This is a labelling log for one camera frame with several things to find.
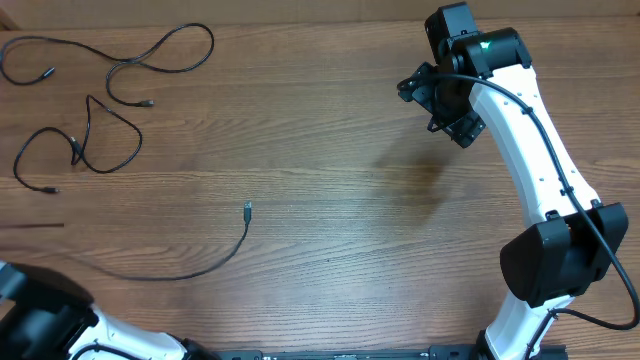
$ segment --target black cable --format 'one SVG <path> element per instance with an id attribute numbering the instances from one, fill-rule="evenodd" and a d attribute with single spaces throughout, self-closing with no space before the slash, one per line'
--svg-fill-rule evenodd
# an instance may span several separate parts
<path id="1" fill-rule="evenodd" d="M 127 360 L 145 360 L 145 359 L 137 358 L 122 350 L 118 350 L 110 346 L 100 345 L 100 344 L 92 344 L 92 345 L 87 345 L 83 347 L 82 349 L 78 350 L 78 352 L 75 353 L 75 355 L 73 355 L 71 360 L 78 360 L 82 357 L 82 355 L 84 355 L 85 353 L 88 353 L 89 351 L 94 351 L 94 352 L 104 351 L 109 354 L 120 356 L 121 358 L 124 358 Z"/>
<path id="2" fill-rule="evenodd" d="M 573 187 L 571 187 L 569 185 L 569 181 L 567 180 L 567 178 L 566 178 L 566 176 L 564 174 L 564 171 L 562 170 L 562 166 L 560 165 L 560 160 L 558 159 L 558 156 L 557 156 L 557 154 L 556 154 L 556 152 L 555 152 L 555 150 L 553 148 L 553 145 L 551 144 L 551 140 L 549 139 L 549 136 L 548 136 L 546 130 L 544 129 L 544 126 L 540 122 L 540 119 L 533 112 L 533 108 L 528 106 L 518 96 L 516 96 L 515 94 L 513 94 L 512 92 L 510 92 L 509 90 L 503 88 L 500 85 L 494 84 L 494 83 L 492 83 L 490 81 L 487 81 L 487 80 L 484 80 L 484 79 L 481 79 L 481 78 L 476 78 L 476 77 L 473 77 L 473 76 L 467 76 L 467 75 L 461 75 L 461 74 L 441 73 L 441 74 L 429 74 L 429 75 L 421 75 L 421 76 L 411 77 L 411 78 L 405 79 L 405 80 L 401 81 L 400 83 L 398 83 L 397 88 L 398 88 L 398 91 L 407 91 L 407 90 L 411 90 L 411 89 L 419 87 L 418 83 L 420 81 L 440 81 L 440 80 L 469 81 L 469 82 L 473 82 L 473 83 L 477 83 L 477 84 L 481 84 L 481 85 L 490 87 L 490 88 L 496 90 L 497 92 L 501 93 L 505 97 L 513 100 L 516 104 L 518 104 L 522 108 L 523 114 L 529 115 L 529 117 L 531 118 L 531 120 L 535 124 L 536 128 L 538 129 L 538 132 L 540 133 L 540 136 L 542 137 L 542 141 L 544 142 L 544 144 L 545 144 L 545 146 L 547 148 L 547 151 L 549 152 L 549 157 L 551 158 L 551 161 L 553 162 L 553 166 L 555 167 L 556 172 L 558 173 L 558 177 L 560 179 L 560 183 L 562 184 L 562 187 L 564 188 L 564 192 L 569 197 L 569 200 L 571 201 L 573 206 L 576 208 L 577 212 L 580 214 L 580 216 L 587 223 L 587 226 L 589 227 L 589 230 L 591 230 L 593 235 L 596 237 L 596 239 L 600 243 L 600 246 L 602 246 L 602 248 L 607 253 L 609 259 L 611 260 L 611 263 L 613 264 L 614 268 L 618 272 L 618 275 L 620 275 L 620 279 L 624 283 L 624 286 L 627 289 L 627 292 L 629 293 L 629 296 L 631 297 L 631 302 L 633 303 L 633 319 L 630 322 L 626 323 L 626 324 L 609 323 L 609 322 L 594 318 L 592 316 L 589 316 L 589 315 L 586 315 L 586 314 L 581 313 L 579 311 L 575 311 L 575 310 L 571 310 L 571 309 L 559 308 L 559 309 L 551 309 L 551 310 L 549 310 L 549 313 L 545 316 L 545 318 L 543 319 L 542 323 L 540 324 L 540 326 L 536 330 L 536 332 L 535 332 L 535 334 L 533 336 L 533 339 L 531 340 L 531 343 L 528 344 L 527 352 L 526 352 L 524 358 L 525 359 L 529 359 L 530 358 L 531 352 L 533 351 L 533 347 L 535 346 L 535 344 L 540 339 L 540 336 L 544 332 L 544 329 L 547 327 L 547 324 L 549 323 L 549 321 L 552 318 L 554 318 L 558 314 L 573 315 L 573 316 L 578 317 L 578 318 L 580 318 L 582 320 L 588 321 L 590 323 L 593 323 L 593 324 L 596 324 L 596 325 L 599 325 L 599 326 L 602 326 L 602 327 L 605 327 L 605 328 L 611 329 L 611 330 L 630 330 L 630 329 L 633 329 L 634 327 L 636 327 L 638 325 L 638 323 L 640 322 L 640 300 L 638 299 L 638 294 L 637 294 L 635 288 L 633 287 L 633 283 L 631 282 L 631 279 L 629 278 L 629 275 L 627 275 L 627 272 L 624 270 L 624 267 L 622 267 L 622 264 L 620 263 L 620 261 L 616 257 L 615 253 L 611 250 L 611 248 L 609 247 L 609 244 L 607 244 L 607 241 L 602 236 L 602 233 L 600 233 L 600 230 L 598 230 L 598 227 L 593 223 L 593 221 L 591 220 L 589 215 L 587 215 L 587 212 L 584 210 L 584 208 L 582 207 L 582 205 L 580 204 L 578 199 L 575 197 L 575 194 L 573 193 Z"/>
<path id="3" fill-rule="evenodd" d="M 117 279 L 128 280 L 128 281 L 142 281 L 142 282 L 180 281 L 180 280 L 188 280 L 198 276 L 206 275 L 214 270 L 221 268 L 224 264 L 226 264 L 229 260 L 231 260 L 231 258 L 234 257 L 235 254 L 238 252 L 238 249 L 240 249 L 242 242 L 244 242 L 244 239 L 247 237 L 247 233 L 249 232 L 249 224 L 251 223 L 251 210 L 252 210 L 251 201 L 245 202 L 244 203 L 244 233 L 242 233 L 242 237 L 233 247 L 231 252 L 227 254 L 227 256 L 225 256 L 224 258 L 218 260 L 217 262 L 207 267 L 206 269 L 199 270 L 191 274 L 180 275 L 180 276 L 158 276 L 158 277 L 129 276 L 129 275 L 122 275 L 122 274 L 115 273 L 111 270 L 95 265 L 92 262 L 83 261 L 83 264 L 91 267 L 92 269 L 98 270 L 106 275 L 112 276 Z"/>
<path id="4" fill-rule="evenodd" d="M 211 37 L 211 46 L 209 47 L 209 51 L 207 51 L 206 55 L 197 63 L 183 68 L 183 69 L 164 69 L 164 68 L 160 68 L 157 66 L 152 66 L 149 65 L 147 63 L 144 63 L 142 60 L 144 60 L 147 56 L 151 55 L 153 52 L 155 52 L 165 41 L 167 41 L 167 39 L 169 37 L 171 37 L 171 35 L 175 34 L 176 32 L 182 30 L 182 29 L 186 29 L 189 27 L 199 27 L 201 29 L 204 29 L 207 34 L 209 34 L 209 36 Z M 9 81 L 10 83 L 12 83 L 13 85 L 33 85 L 33 84 L 37 84 L 40 81 L 48 78 L 49 76 L 51 76 L 54 72 L 55 72 L 55 67 L 49 67 L 46 71 L 44 71 L 42 73 L 42 75 L 38 76 L 37 78 L 30 80 L 30 81 L 16 81 L 13 80 L 12 78 L 9 77 L 9 75 L 7 75 L 6 71 L 4 70 L 4 61 L 6 59 L 6 51 L 9 48 L 9 46 L 11 46 L 12 44 L 18 42 L 18 41 L 22 41 L 22 40 L 44 40 L 44 41 L 49 41 L 49 42 L 54 42 L 54 43 L 58 43 L 58 44 L 67 44 L 67 45 L 75 45 L 78 47 L 81 47 L 83 49 L 87 49 L 91 52 L 93 52 L 94 54 L 100 55 L 106 59 L 109 59 L 111 61 L 115 61 L 117 62 L 117 64 L 113 65 L 113 67 L 107 72 L 107 76 L 106 76 L 106 88 L 107 88 L 107 93 L 109 94 L 109 96 L 116 102 L 122 104 L 122 105 L 127 105 L 127 106 L 137 106 L 137 107 L 151 107 L 154 105 L 153 100 L 142 100 L 139 102 L 127 102 L 127 101 L 123 101 L 120 100 L 119 98 L 117 98 L 115 95 L 113 95 L 113 93 L 111 92 L 111 78 L 113 76 L 113 74 L 115 73 L 115 70 L 120 68 L 121 66 L 125 66 L 125 65 L 139 65 L 142 67 L 145 67 L 149 70 L 152 71 L 157 71 L 157 72 L 162 72 L 162 73 L 170 73 L 170 74 L 174 74 L 174 73 L 181 73 L 181 72 L 187 72 L 187 71 L 191 71 L 195 68 L 197 68 L 198 66 L 202 65 L 205 61 L 207 61 L 207 59 L 209 59 L 209 56 L 211 56 L 211 53 L 213 52 L 213 47 L 214 47 L 214 42 L 215 39 L 213 37 L 213 33 L 211 32 L 211 29 L 209 29 L 206 25 L 203 24 L 199 24 L 199 23 L 189 23 L 189 24 L 184 24 L 184 25 L 180 25 L 177 28 L 169 31 L 165 36 L 162 37 L 162 39 L 160 39 L 155 45 L 153 45 L 149 50 L 143 52 L 142 54 L 132 57 L 132 58 L 117 58 L 117 57 L 113 57 L 110 55 L 107 55 L 105 53 L 103 53 L 100 50 L 94 49 L 91 46 L 76 42 L 76 41 L 69 41 L 69 40 L 63 40 L 63 39 L 55 39 L 55 38 L 50 38 L 50 37 L 46 37 L 46 36 L 34 36 L 34 35 L 28 35 L 28 36 L 20 36 L 14 39 L 11 39 L 9 41 L 7 41 L 7 43 L 5 43 L 2 46 L 2 49 L 0 49 L 0 73 L 2 73 L 2 75 L 5 77 L 5 79 L 7 79 L 7 81 Z"/>
<path id="5" fill-rule="evenodd" d="M 87 147 L 87 142 L 89 141 L 89 133 L 91 131 L 91 108 L 89 106 L 89 100 L 93 100 L 96 104 L 100 105 L 103 109 L 105 109 L 109 114 L 115 116 L 120 121 L 122 121 L 125 124 L 131 126 L 138 133 L 138 137 L 140 139 L 138 141 L 138 147 L 131 154 L 131 156 L 129 156 L 129 158 L 127 160 L 125 160 L 122 163 L 120 163 L 120 165 L 115 166 L 115 167 L 113 167 L 111 169 L 108 169 L 108 170 L 96 169 L 95 167 L 93 167 L 93 165 L 91 165 L 91 163 L 89 163 L 89 161 L 87 160 L 87 158 L 85 156 L 85 149 Z M 42 129 L 36 131 L 35 133 L 33 133 L 33 135 L 31 135 L 31 137 L 29 137 L 29 139 L 24 143 L 24 145 L 22 145 L 22 148 L 18 152 L 18 155 L 16 156 L 16 160 L 13 163 L 13 176 L 16 178 L 16 180 L 18 180 L 26 188 L 29 188 L 29 189 L 34 190 L 34 191 L 42 191 L 42 192 L 50 193 L 50 194 L 57 193 L 57 192 L 60 191 L 58 188 L 50 187 L 50 186 L 36 187 L 36 186 L 29 185 L 20 177 L 20 175 L 18 175 L 18 163 L 20 162 L 20 159 L 22 158 L 22 154 L 26 150 L 27 146 L 29 146 L 29 144 L 31 144 L 31 141 L 33 141 L 33 139 L 38 137 L 38 135 L 40 135 L 42 133 L 45 133 L 45 132 L 49 132 L 49 131 L 60 134 L 62 137 L 64 137 L 67 140 L 69 145 L 71 145 L 71 166 L 77 165 L 80 162 L 80 160 L 82 160 L 82 162 L 85 165 L 87 165 L 87 167 L 91 171 L 93 171 L 95 173 L 98 173 L 98 174 L 108 174 L 108 173 L 112 173 L 114 171 L 117 171 L 120 168 L 122 168 L 123 166 L 126 166 L 128 163 L 130 163 L 131 160 L 133 160 L 133 158 L 136 157 L 136 155 L 138 155 L 138 152 L 140 151 L 140 148 L 142 147 L 142 132 L 140 132 L 140 129 L 138 129 L 138 127 L 135 126 L 134 124 L 132 124 L 129 120 L 123 118 L 122 116 L 118 115 L 115 111 L 113 111 L 113 110 L 109 109 L 108 107 L 106 107 L 102 102 L 100 102 L 98 99 L 96 99 L 92 95 L 87 95 L 86 103 L 87 103 L 87 131 L 84 134 L 84 141 L 82 143 L 82 146 L 80 146 L 80 144 L 76 141 L 75 138 L 68 136 L 62 130 L 60 130 L 58 128 L 55 128 L 55 127 L 49 127 L 48 126 L 48 127 L 45 127 L 45 128 L 42 128 Z"/>

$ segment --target tabletop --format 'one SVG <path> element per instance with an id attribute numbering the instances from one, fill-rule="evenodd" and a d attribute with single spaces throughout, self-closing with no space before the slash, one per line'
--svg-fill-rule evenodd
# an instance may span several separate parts
<path id="1" fill-rule="evenodd" d="M 630 227 L 618 254 L 640 286 L 640 18 L 501 19 L 531 55 L 542 98 L 569 153 L 604 203 L 622 202 Z M 490 134 L 461 149 L 431 134 L 429 114 L 395 84 L 432 61 L 420 22 L 212 27 L 213 55 L 183 74 L 131 67 L 106 94 L 112 63 L 72 46 L 25 42 L 0 78 L 0 252 L 61 271 L 106 312 L 214 349 L 265 351 L 425 348 L 473 343 L 507 287 L 503 245 L 523 228 L 513 182 Z M 50 31 L 114 56 L 137 55 L 168 28 Z M 0 42 L 26 32 L 2 32 Z M 184 67 L 207 50 L 197 29 L 170 38 L 149 63 Z M 139 155 L 113 174 L 69 164 L 69 145 L 43 135 L 20 173 L 59 194 L 28 190 L 12 166 L 36 130 L 76 138 L 92 94 L 136 124 Z M 117 165 L 137 144 L 131 128 L 93 107 L 87 158 Z M 179 275 L 230 251 L 215 272 L 184 282 L 114 279 Z M 37 224 L 64 224 L 37 227 Z M 614 270 L 572 308 L 627 321 Z M 572 358 L 635 359 L 640 331 L 561 317 L 545 337 Z"/>

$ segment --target wooden surface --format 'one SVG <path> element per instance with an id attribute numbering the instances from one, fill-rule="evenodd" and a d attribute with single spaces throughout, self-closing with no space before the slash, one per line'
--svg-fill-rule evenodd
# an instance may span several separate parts
<path id="1" fill-rule="evenodd" d="M 637 17 L 480 21 L 512 26 L 526 41 L 547 108 L 573 160 L 606 203 L 622 201 L 630 228 L 619 251 L 640 286 L 640 21 Z M 142 52 L 161 29 L 58 31 L 118 56 Z M 523 230 L 520 204 L 485 133 L 462 150 L 426 130 L 428 114 L 395 84 L 431 60 L 420 22 L 214 28 L 213 56 L 165 75 L 125 69 L 104 90 L 110 64 L 68 46 L 30 43 L 7 58 L 17 79 L 56 74 L 31 87 L 0 79 L 1 224 L 64 228 L 0 230 L 9 261 L 51 266 L 86 286 L 109 313 L 217 349 L 422 348 L 471 343 L 506 292 L 501 247 Z M 26 33 L 5 32 L 0 41 Z M 185 31 L 151 63 L 182 67 L 206 36 Z M 54 135 L 21 164 L 35 193 L 12 176 L 35 130 L 80 138 L 87 93 L 144 133 L 121 171 L 71 168 Z M 136 144 L 131 129 L 94 115 L 88 157 L 106 168 Z M 74 258 L 136 275 L 181 274 L 223 256 L 253 223 L 238 255 L 215 273 L 181 283 L 132 283 Z M 626 321 L 630 302 L 615 272 L 573 308 Z M 545 338 L 575 359 L 636 359 L 640 330 L 616 333 L 563 317 Z"/>
<path id="2" fill-rule="evenodd" d="M 2 0 L 11 29 L 421 20 L 452 0 Z M 639 0 L 467 0 L 477 18 L 633 16 Z"/>

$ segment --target cable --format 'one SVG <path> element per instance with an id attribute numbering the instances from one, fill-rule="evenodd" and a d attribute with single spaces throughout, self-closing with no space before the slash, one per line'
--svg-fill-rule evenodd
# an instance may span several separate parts
<path id="1" fill-rule="evenodd" d="M 115 116 L 120 121 L 122 121 L 125 124 L 131 126 L 138 133 L 138 137 L 140 139 L 138 141 L 138 147 L 131 154 L 131 156 L 129 156 L 129 158 L 127 160 L 125 160 L 122 163 L 120 163 L 120 165 L 115 166 L 115 167 L 113 167 L 111 169 L 108 169 L 108 170 L 96 169 L 95 167 L 93 167 L 93 165 L 91 165 L 91 163 L 89 163 L 89 161 L 87 160 L 87 158 L 85 156 L 85 149 L 87 147 L 87 142 L 89 141 L 89 133 L 91 131 L 91 108 L 89 106 L 89 100 L 93 100 L 96 104 L 100 105 L 103 109 L 105 109 L 109 114 Z M 65 138 L 65 140 L 67 140 L 67 142 L 71 146 L 71 166 L 77 165 L 80 162 L 80 160 L 82 160 L 82 162 L 85 165 L 87 165 L 87 167 L 91 171 L 93 171 L 95 173 L 98 173 L 98 174 L 108 174 L 108 173 L 112 173 L 114 171 L 117 171 L 117 170 L 121 169 L 122 167 L 126 166 L 128 163 L 130 163 L 131 160 L 133 160 L 133 158 L 136 157 L 136 155 L 138 155 L 138 152 L 140 151 L 140 148 L 142 147 L 142 132 L 140 132 L 140 129 L 138 129 L 138 127 L 135 126 L 134 124 L 132 124 L 129 120 L 123 118 L 122 116 L 118 115 L 115 111 L 113 111 L 113 110 L 109 109 L 108 107 L 106 107 L 102 102 L 100 102 L 98 99 L 96 99 L 92 95 L 87 95 L 86 103 L 87 103 L 87 131 L 84 134 L 84 141 L 82 143 L 82 146 L 80 146 L 80 144 L 76 141 L 75 138 L 68 136 L 62 130 L 60 130 L 58 128 L 55 128 L 55 127 L 48 126 L 48 127 L 44 127 L 42 129 L 36 131 L 35 133 L 33 133 L 33 135 L 31 135 L 31 137 L 29 137 L 29 139 L 24 143 L 24 145 L 22 145 L 22 148 L 18 152 L 18 155 L 16 156 L 16 160 L 13 163 L 13 176 L 16 178 L 16 180 L 18 180 L 18 182 L 20 182 L 20 184 L 24 185 L 28 189 L 31 189 L 31 190 L 34 190 L 34 191 L 42 191 L 44 193 L 49 193 L 49 194 L 55 194 L 55 193 L 58 193 L 60 191 L 58 188 L 50 187 L 50 186 L 36 187 L 36 186 L 29 185 L 20 177 L 20 175 L 18 175 L 18 163 L 20 162 L 20 159 L 22 158 L 22 154 L 27 149 L 27 146 L 29 146 L 29 144 L 31 144 L 31 141 L 33 141 L 33 139 L 38 137 L 38 135 L 40 135 L 42 133 L 45 133 L 45 132 L 55 132 L 57 134 L 60 134 L 62 137 Z"/>
<path id="2" fill-rule="evenodd" d="M 122 350 L 118 350 L 109 346 L 105 346 L 105 345 L 100 345 L 100 344 L 93 344 L 93 345 L 88 345 L 83 347 L 82 349 L 78 350 L 77 353 L 75 353 L 75 355 L 73 355 L 73 357 L 71 358 L 71 360 L 78 360 L 82 357 L 82 355 L 84 355 L 85 353 L 88 353 L 89 351 L 94 351 L 94 352 L 100 352 L 100 351 L 104 351 L 106 353 L 109 354 L 113 354 L 113 355 L 117 355 L 120 356 L 121 358 L 127 359 L 127 360 L 144 360 L 141 358 L 137 358 L 129 353 L 126 353 Z"/>
<path id="3" fill-rule="evenodd" d="M 199 27 L 201 29 L 204 29 L 207 34 L 209 34 L 209 36 L 211 37 L 211 46 L 209 47 L 209 51 L 207 51 L 206 55 L 197 63 L 183 68 L 183 69 L 164 69 L 164 68 L 160 68 L 157 66 L 152 66 L 149 65 L 145 62 L 143 62 L 142 60 L 144 60 L 147 56 L 151 55 L 153 52 L 155 52 L 156 50 L 158 50 L 158 48 L 160 46 L 162 46 L 162 44 L 167 41 L 167 39 L 169 37 L 171 37 L 171 35 L 175 34 L 176 32 L 182 30 L 182 29 L 186 29 L 188 27 Z M 5 79 L 7 79 L 7 81 L 9 81 L 10 83 L 12 83 L 13 85 L 33 85 L 33 84 L 37 84 L 40 81 L 50 77 L 54 72 L 55 72 L 55 67 L 49 67 L 47 70 L 45 70 L 42 75 L 38 76 L 37 78 L 30 80 L 30 81 L 16 81 L 13 80 L 11 77 L 9 77 L 9 75 L 7 75 L 5 69 L 4 69 L 4 61 L 6 59 L 6 51 L 9 48 L 9 46 L 11 46 L 11 44 L 14 44 L 18 41 L 22 41 L 22 40 L 44 40 L 44 41 L 49 41 L 49 42 L 54 42 L 54 43 L 58 43 L 58 44 L 68 44 L 68 45 L 75 45 L 78 47 L 81 47 L 83 49 L 87 49 L 91 52 L 93 52 L 94 54 L 100 55 L 103 58 L 109 59 L 111 61 L 115 61 L 117 62 L 117 64 L 113 65 L 113 67 L 107 72 L 107 76 L 106 76 L 106 89 L 107 89 L 107 93 L 109 94 L 109 96 L 116 102 L 122 104 L 122 105 L 127 105 L 127 106 L 137 106 L 137 107 L 151 107 L 154 105 L 154 101 L 153 100 L 142 100 L 142 101 L 138 101 L 138 102 L 127 102 L 127 101 L 123 101 L 120 100 L 118 97 L 116 97 L 113 92 L 111 91 L 111 78 L 115 73 L 115 70 L 125 66 L 125 65 L 138 65 L 138 66 L 142 66 L 145 67 L 149 70 L 152 71 L 157 71 L 157 72 L 161 72 L 161 73 L 170 73 L 170 74 L 175 74 L 175 73 L 181 73 L 181 72 L 187 72 L 187 71 L 191 71 L 195 68 L 197 68 L 198 66 L 202 65 L 205 61 L 207 61 L 209 59 L 209 56 L 211 56 L 211 53 L 213 52 L 213 47 L 214 47 L 214 43 L 215 43 L 215 39 L 213 37 L 213 33 L 211 32 L 211 29 L 209 29 L 206 25 L 200 24 L 200 23 L 189 23 L 189 24 L 184 24 L 184 25 L 180 25 L 177 28 L 169 31 L 166 35 L 164 35 L 162 37 L 162 39 L 160 39 L 160 41 L 158 41 L 155 45 L 153 45 L 149 50 L 143 52 L 142 54 L 132 57 L 132 58 L 117 58 L 117 57 L 113 57 L 110 55 L 107 55 L 105 53 L 103 53 L 100 50 L 94 49 L 91 46 L 79 43 L 79 42 L 75 42 L 75 41 L 69 41 L 69 40 L 63 40 L 63 39 L 55 39 L 55 38 L 50 38 L 50 37 L 46 37 L 46 36 L 34 36 L 34 35 L 28 35 L 28 36 L 20 36 L 14 39 L 11 39 L 9 41 L 7 41 L 7 43 L 5 43 L 2 46 L 2 49 L 0 49 L 0 73 L 2 73 L 2 75 L 5 77 Z"/>
<path id="4" fill-rule="evenodd" d="M 611 260 L 611 263 L 613 264 L 614 268 L 618 272 L 618 275 L 620 275 L 620 279 L 624 283 L 624 286 L 627 289 L 627 292 L 629 293 L 629 297 L 631 297 L 631 302 L 633 303 L 633 319 L 626 324 L 609 323 L 609 322 L 594 318 L 592 316 L 589 316 L 579 311 L 575 311 L 571 309 L 559 308 L 559 309 L 549 310 L 549 313 L 545 316 L 542 323 L 536 330 L 533 336 L 533 339 L 531 340 L 531 343 L 528 344 L 527 352 L 524 358 L 530 359 L 530 355 L 531 355 L 531 352 L 533 351 L 533 347 L 540 339 L 540 336 L 544 332 L 544 329 L 547 327 L 549 321 L 555 316 L 557 316 L 557 314 L 573 315 L 582 320 L 588 321 L 590 323 L 593 323 L 611 330 L 631 330 L 634 327 L 636 327 L 640 322 L 640 300 L 638 299 L 638 293 L 633 287 L 633 283 L 631 282 L 629 275 L 627 275 L 627 272 L 624 270 L 624 267 L 622 267 L 622 264 L 616 257 L 615 253 L 611 250 L 611 248 L 609 247 L 609 244 L 607 244 L 607 241 L 602 236 L 602 233 L 600 233 L 600 230 L 598 230 L 598 227 L 593 223 L 589 215 L 587 215 L 587 212 L 584 210 L 582 205 L 580 205 L 580 202 L 578 201 L 578 199 L 575 197 L 575 194 L 573 193 L 573 187 L 569 185 L 569 181 L 567 180 L 564 174 L 564 171 L 562 170 L 562 166 L 560 165 L 560 160 L 558 159 L 558 156 L 553 148 L 553 145 L 551 144 L 551 140 L 549 139 L 549 136 L 546 130 L 544 129 L 544 126 L 540 122 L 540 119 L 533 112 L 533 108 L 528 106 L 518 96 L 516 96 L 515 94 L 513 94 L 512 92 L 503 88 L 500 85 L 494 84 L 490 81 L 487 81 L 481 78 L 476 78 L 473 76 L 467 76 L 467 75 L 461 75 L 461 74 L 441 73 L 441 74 L 430 74 L 430 75 L 421 75 L 421 76 L 411 77 L 398 83 L 397 89 L 398 91 L 407 91 L 407 90 L 410 90 L 412 87 L 417 87 L 415 86 L 416 84 L 412 84 L 412 83 L 417 83 L 419 81 L 439 81 L 439 80 L 468 81 L 468 82 L 473 82 L 476 84 L 481 84 L 481 85 L 490 87 L 493 90 L 496 90 L 497 92 L 501 93 L 503 96 L 513 100 L 522 108 L 523 113 L 526 113 L 527 115 L 529 115 L 529 117 L 531 118 L 531 121 L 533 121 L 536 128 L 538 129 L 538 132 L 540 133 L 540 136 L 542 137 L 542 141 L 544 142 L 547 148 L 547 151 L 549 152 L 549 157 L 551 158 L 551 161 L 553 162 L 553 166 L 555 167 L 556 172 L 558 173 L 560 183 L 562 184 L 562 187 L 564 188 L 565 193 L 569 197 L 571 204 L 573 204 L 573 206 L 576 208 L 577 212 L 586 222 L 589 230 L 591 230 L 593 235 L 596 237 L 596 239 L 600 243 L 600 246 L 602 246 L 602 248 L 607 253 L 609 259 Z"/>
<path id="5" fill-rule="evenodd" d="M 209 267 L 207 267 L 206 269 L 203 270 L 199 270 L 196 272 L 193 272 L 191 274 L 186 274 L 186 275 L 180 275 L 180 276 L 159 276 L 159 277 L 148 277 L 148 276 L 129 276 L 129 275 L 122 275 L 122 274 L 118 274 L 115 273 L 111 270 L 102 268 L 98 265 L 95 265 L 91 262 L 82 262 L 83 264 L 91 267 L 94 270 L 98 270 L 106 275 L 112 276 L 114 278 L 120 279 L 120 280 L 128 280 L 128 281 L 141 281 L 141 282 L 162 282 L 162 281 L 181 281 L 181 280 L 188 280 L 188 279 L 193 279 L 195 277 L 198 276 L 202 276 L 202 275 L 206 275 L 209 274 L 210 272 L 217 270 L 219 268 L 221 268 L 224 264 L 226 264 L 229 260 L 231 260 L 232 257 L 235 256 L 235 254 L 238 252 L 238 249 L 240 249 L 240 246 L 242 245 L 242 242 L 244 242 L 244 239 L 247 237 L 247 233 L 249 232 L 249 224 L 251 223 L 251 210 L 252 210 L 253 206 L 251 204 L 251 201 L 246 201 L 244 203 L 244 233 L 242 234 L 242 237 L 240 238 L 240 240 L 236 243 L 236 245 L 233 247 L 233 249 L 231 250 L 231 252 L 225 256 L 224 258 L 218 260 L 217 262 L 213 263 L 212 265 L 210 265 Z"/>

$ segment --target robotic arm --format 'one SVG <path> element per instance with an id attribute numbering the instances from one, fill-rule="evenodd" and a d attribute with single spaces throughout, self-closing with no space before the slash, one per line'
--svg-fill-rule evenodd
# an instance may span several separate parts
<path id="1" fill-rule="evenodd" d="M 0 262 L 0 302 L 15 302 L 0 321 L 0 357 L 522 360 L 536 356 L 566 360 L 564 347 L 540 347 L 553 321 L 550 315 L 601 280 L 615 259 L 590 231 L 589 223 L 597 226 L 597 235 L 615 252 L 627 230 L 627 216 L 620 204 L 603 206 L 571 161 L 542 102 L 531 57 L 515 30 L 479 32 L 464 3 L 440 8 L 427 19 L 425 28 L 437 66 L 420 66 L 398 85 L 400 97 L 432 113 L 428 129 L 443 130 L 462 147 L 470 146 L 484 128 L 490 129 L 514 179 L 527 227 L 500 253 L 509 292 L 497 318 L 480 332 L 476 344 L 434 345 L 415 351 L 210 352 L 191 340 L 146 332 L 105 315 L 85 289 L 62 274 Z M 633 298 L 635 290 L 628 289 Z M 634 310 L 637 314 L 637 296 Z"/>

